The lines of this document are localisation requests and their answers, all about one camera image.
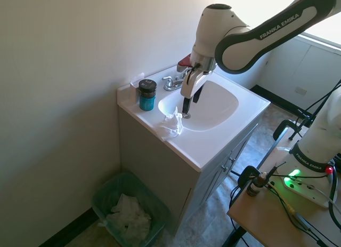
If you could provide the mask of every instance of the blue jar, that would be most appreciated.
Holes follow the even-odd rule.
[[[140,108],[143,111],[150,111],[154,108],[156,96],[156,82],[149,79],[143,79],[139,82]]]

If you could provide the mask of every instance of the wooden table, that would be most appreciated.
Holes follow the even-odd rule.
[[[301,134],[304,134],[306,130],[307,128],[302,129]],[[259,169],[260,171],[269,172],[276,162],[285,156],[286,153],[278,150],[278,147],[291,148],[300,139],[299,136],[295,136],[292,141],[288,140],[293,132],[292,129],[288,129],[277,144],[277,148],[266,158]],[[341,207],[340,179],[339,177],[338,198],[336,201],[339,207]],[[341,232],[332,221],[328,209],[322,208],[308,199],[285,189],[279,177],[272,177],[271,180],[275,182],[278,191],[283,194],[297,212],[335,244],[341,246]],[[335,209],[334,211],[338,221],[341,221],[340,214]],[[226,240],[223,246],[235,246],[245,231],[249,232],[264,246],[318,246],[316,241],[291,224],[278,197],[265,188],[255,197],[247,195],[244,189],[231,206],[228,215],[240,225],[240,228],[231,233],[230,240]],[[327,246],[333,246],[320,234],[316,234]]]

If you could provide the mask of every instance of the green trash bag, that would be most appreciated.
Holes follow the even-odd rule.
[[[92,209],[101,219],[108,232],[123,247],[136,247],[122,237],[115,222],[107,220],[111,208],[116,206],[121,194],[136,197],[145,213],[151,217],[150,230],[138,247],[152,246],[164,228],[169,216],[168,208],[132,173],[124,172],[107,181],[92,198]]]

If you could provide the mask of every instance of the outlet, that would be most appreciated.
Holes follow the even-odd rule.
[[[302,95],[302,96],[304,96],[304,95],[306,95],[307,90],[302,89],[301,87],[296,87],[295,92],[300,94],[300,95]]]

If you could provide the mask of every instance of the green light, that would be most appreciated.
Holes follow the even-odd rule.
[[[289,176],[296,176],[296,175],[298,175],[300,172],[301,172],[300,170],[296,169],[296,170],[294,170],[292,173],[290,173]]]
[[[296,176],[300,173],[301,171],[298,169],[295,169],[292,173],[289,174],[289,176],[293,177]],[[290,181],[290,178],[284,178],[284,182],[287,183],[288,181]]]

